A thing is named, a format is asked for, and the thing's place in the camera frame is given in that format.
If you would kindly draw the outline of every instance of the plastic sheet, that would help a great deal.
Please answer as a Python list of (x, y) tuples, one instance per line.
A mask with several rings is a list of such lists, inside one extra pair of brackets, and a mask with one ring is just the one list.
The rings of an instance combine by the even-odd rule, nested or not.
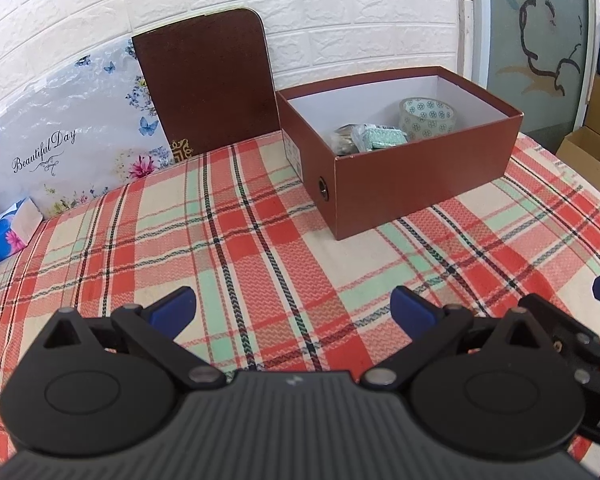
[(130, 38), (0, 109), (0, 212), (30, 196), (49, 218), (172, 161)]

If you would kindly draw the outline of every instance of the label sticker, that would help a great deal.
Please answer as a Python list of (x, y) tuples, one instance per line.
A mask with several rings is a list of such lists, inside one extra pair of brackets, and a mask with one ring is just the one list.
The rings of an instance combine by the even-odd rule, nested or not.
[(300, 157), (300, 150), (298, 150), (295, 142), (291, 140), (291, 137), (289, 137), (284, 130), (282, 131), (282, 139), (285, 143), (286, 160), (288, 160), (294, 170), (296, 170), (300, 180), (304, 182), (304, 179), (302, 178), (302, 158)]

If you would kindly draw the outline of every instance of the gray ribbed surface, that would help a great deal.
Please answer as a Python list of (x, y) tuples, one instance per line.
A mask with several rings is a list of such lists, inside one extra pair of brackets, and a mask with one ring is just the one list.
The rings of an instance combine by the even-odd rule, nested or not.
[(158, 435), (89, 461), (19, 453), (0, 480), (592, 479), (571, 458), (493, 464), (424, 434), (398, 397), (347, 373), (242, 372), (219, 392), (191, 394)]

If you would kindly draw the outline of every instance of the pink flower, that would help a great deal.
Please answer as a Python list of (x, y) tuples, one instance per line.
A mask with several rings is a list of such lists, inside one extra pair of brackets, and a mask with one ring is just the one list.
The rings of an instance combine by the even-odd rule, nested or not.
[(15, 254), (27, 246), (11, 229), (7, 231), (6, 238), (7, 243), (11, 246), (11, 254)]
[(131, 178), (142, 178), (155, 171), (154, 160), (151, 156), (148, 158), (149, 160), (147, 161), (142, 159), (142, 156), (139, 156), (138, 161), (131, 165), (131, 169), (129, 170), (129, 176)]

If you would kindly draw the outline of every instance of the open box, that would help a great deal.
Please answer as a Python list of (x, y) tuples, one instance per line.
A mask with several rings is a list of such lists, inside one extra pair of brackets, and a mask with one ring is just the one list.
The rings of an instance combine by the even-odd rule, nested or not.
[[(501, 177), (522, 112), (440, 67), (372, 72), (277, 92), (285, 151), (337, 240)], [(325, 138), (350, 123), (396, 126), (408, 97), (441, 100), (454, 130), (394, 148), (335, 156)]]

